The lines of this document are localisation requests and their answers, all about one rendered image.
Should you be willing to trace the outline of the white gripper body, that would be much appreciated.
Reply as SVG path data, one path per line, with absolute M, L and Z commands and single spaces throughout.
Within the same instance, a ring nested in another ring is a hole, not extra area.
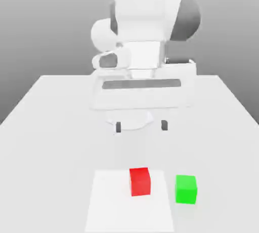
M 129 79 L 123 74 L 91 75 L 90 107 L 94 110 L 163 109 L 191 106 L 195 75 L 159 74 L 154 79 Z

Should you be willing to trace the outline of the small red cube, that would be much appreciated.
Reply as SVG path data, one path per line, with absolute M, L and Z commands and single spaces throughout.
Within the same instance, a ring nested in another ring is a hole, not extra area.
M 129 175 L 132 197 L 150 195 L 151 177 L 148 168 L 130 168 Z

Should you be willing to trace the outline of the small green cube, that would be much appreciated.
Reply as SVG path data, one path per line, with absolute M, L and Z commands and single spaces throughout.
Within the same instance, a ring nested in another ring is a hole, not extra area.
M 195 176 L 176 175 L 175 199 L 178 204 L 196 204 L 198 187 Z

